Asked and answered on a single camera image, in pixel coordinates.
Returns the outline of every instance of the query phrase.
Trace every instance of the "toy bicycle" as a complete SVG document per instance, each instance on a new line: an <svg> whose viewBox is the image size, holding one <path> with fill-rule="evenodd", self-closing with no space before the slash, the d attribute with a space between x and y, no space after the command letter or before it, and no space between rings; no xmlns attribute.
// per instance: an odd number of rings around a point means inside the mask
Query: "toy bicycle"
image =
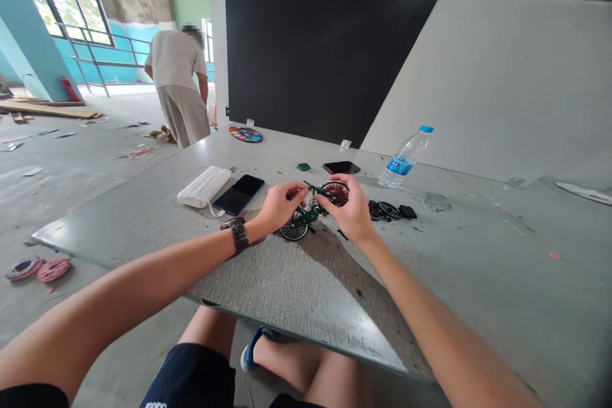
<svg viewBox="0 0 612 408"><path fill-rule="evenodd" d="M284 224L279 233L288 240L300 240L308 233L309 225L316 222L319 216L326 216L327 212L314 199L315 194L320 194L328 198L332 204L338 207L344 206L349 201L349 188L342 182L328 182L317 187L304 181L308 189L312 191L312 197L308 200L310 210L299 206L289 221Z"/></svg>

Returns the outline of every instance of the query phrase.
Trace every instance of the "man in white shirt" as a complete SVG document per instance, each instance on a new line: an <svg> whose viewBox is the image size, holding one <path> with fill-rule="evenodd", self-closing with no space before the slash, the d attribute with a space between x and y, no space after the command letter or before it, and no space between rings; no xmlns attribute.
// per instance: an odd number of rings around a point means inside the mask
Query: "man in white shirt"
<svg viewBox="0 0 612 408"><path fill-rule="evenodd" d="M193 25L186 25L182 32L158 32L145 63L145 72L155 82L168 127L181 150L210 134L202 43L200 30ZM200 83L199 94L193 72Z"/></svg>

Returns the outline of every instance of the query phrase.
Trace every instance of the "white object on floor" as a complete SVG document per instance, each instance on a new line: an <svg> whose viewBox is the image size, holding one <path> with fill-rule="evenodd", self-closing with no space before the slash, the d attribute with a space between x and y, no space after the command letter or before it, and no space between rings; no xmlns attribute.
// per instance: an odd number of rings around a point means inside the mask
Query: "white object on floor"
<svg viewBox="0 0 612 408"><path fill-rule="evenodd" d="M557 185L559 188L569 191L570 193L574 193L578 196L582 196L583 198L590 199L591 201L612 205L612 196L608 194L600 193L599 191L589 190L586 188L580 188L576 185L565 184L561 182L556 182L555 185Z"/></svg>
<svg viewBox="0 0 612 408"><path fill-rule="evenodd" d="M210 205L212 198L230 177L231 172L228 169L210 166L178 194L178 202L196 208L204 208Z"/></svg>
<svg viewBox="0 0 612 408"><path fill-rule="evenodd" d="M45 170L45 168L33 168L27 172L24 172L24 177L32 177L34 174L39 173L40 171Z"/></svg>

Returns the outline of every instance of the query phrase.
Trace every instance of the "red fire extinguisher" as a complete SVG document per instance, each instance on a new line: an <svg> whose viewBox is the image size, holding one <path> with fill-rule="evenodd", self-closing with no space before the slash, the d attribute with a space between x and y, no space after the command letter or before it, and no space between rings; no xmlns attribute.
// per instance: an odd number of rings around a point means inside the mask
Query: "red fire extinguisher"
<svg viewBox="0 0 612 408"><path fill-rule="evenodd" d="M72 83L70 80L68 80L66 75L62 75L59 82L62 83L64 91L66 91L66 94L68 95L68 100L71 102L81 102L82 99L77 95L77 92L72 87Z"/></svg>

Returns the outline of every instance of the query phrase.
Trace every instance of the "black smartphone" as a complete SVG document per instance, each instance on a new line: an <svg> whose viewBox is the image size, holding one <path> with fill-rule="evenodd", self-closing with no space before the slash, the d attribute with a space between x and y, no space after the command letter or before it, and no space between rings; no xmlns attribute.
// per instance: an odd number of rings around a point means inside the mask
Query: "black smartphone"
<svg viewBox="0 0 612 408"><path fill-rule="evenodd" d="M213 206L237 217L264 183L260 178L243 175L213 203Z"/></svg>
<svg viewBox="0 0 612 408"><path fill-rule="evenodd" d="M361 169L350 161L340 161L338 163L327 163L323 167L331 174L335 173L358 173Z"/></svg>

